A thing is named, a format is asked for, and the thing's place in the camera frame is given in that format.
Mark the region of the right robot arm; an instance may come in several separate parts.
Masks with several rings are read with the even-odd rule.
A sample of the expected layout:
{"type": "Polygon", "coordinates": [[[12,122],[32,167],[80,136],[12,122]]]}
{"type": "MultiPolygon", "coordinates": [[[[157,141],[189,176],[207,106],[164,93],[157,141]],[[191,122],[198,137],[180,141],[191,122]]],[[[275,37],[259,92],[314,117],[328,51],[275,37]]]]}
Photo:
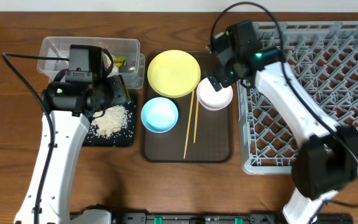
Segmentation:
{"type": "Polygon", "coordinates": [[[216,91],[248,81],[289,126],[299,150],[291,168],[295,190],[282,210],[287,223],[316,223],[324,204],[357,177],[358,132],[328,116],[296,80],[283,47],[264,48],[252,21],[211,35],[209,49],[221,65],[207,78],[216,91]]]}

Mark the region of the rice food scraps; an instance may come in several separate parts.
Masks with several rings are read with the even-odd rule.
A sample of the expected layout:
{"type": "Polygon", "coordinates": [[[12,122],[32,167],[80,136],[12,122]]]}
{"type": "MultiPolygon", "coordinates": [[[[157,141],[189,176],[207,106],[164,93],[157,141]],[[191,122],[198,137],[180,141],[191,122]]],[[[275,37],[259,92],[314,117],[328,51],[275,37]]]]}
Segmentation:
{"type": "Polygon", "coordinates": [[[129,121],[132,119],[132,112],[124,106],[114,106],[105,111],[96,112],[90,126],[90,135],[109,139],[114,137],[119,131],[128,128],[129,121]]]}

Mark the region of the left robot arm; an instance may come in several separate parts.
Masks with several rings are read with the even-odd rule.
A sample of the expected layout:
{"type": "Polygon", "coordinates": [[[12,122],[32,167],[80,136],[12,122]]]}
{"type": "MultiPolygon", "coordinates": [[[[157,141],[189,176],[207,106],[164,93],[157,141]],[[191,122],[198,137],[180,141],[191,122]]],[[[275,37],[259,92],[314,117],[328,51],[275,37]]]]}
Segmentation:
{"type": "Polygon", "coordinates": [[[121,75],[93,82],[52,81],[42,93],[48,110],[27,195],[14,223],[111,223],[112,213],[92,208],[70,216],[78,157],[95,112],[130,100],[121,75]]]}

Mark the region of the green snack wrapper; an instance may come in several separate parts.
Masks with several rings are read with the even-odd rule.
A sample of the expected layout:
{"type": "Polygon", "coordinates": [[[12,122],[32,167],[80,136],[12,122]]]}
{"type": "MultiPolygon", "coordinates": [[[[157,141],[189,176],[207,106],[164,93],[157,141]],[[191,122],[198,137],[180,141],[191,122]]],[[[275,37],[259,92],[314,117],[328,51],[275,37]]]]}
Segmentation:
{"type": "Polygon", "coordinates": [[[123,67],[126,63],[126,56],[115,56],[115,55],[111,55],[112,57],[112,64],[115,67],[123,67]]]}

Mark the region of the light blue bowl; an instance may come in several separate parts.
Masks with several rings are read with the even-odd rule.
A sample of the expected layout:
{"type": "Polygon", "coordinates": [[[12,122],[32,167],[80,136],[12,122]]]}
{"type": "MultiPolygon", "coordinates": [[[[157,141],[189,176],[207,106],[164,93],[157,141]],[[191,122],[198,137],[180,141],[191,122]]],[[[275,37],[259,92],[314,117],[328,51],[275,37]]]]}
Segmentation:
{"type": "Polygon", "coordinates": [[[178,108],[172,100],[156,97],[145,103],[140,117],[147,130],[153,133],[166,133],[176,125],[178,115],[178,108]]]}

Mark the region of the white tissue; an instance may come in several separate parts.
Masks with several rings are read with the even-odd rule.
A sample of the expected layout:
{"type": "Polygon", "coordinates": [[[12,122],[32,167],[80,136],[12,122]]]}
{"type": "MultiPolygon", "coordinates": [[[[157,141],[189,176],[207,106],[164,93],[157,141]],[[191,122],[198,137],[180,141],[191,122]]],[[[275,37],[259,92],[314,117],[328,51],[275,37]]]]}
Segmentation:
{"type": "Polygon", "coordinates": [[[116,60],[116,58],[112,58],[112,60],[110,60],[108,57],[104,58],[104,66],[105,66],[105,74],[106,77],[111,77],[113,75],[116,75],[118,73],[118,61],[116,60]]]}

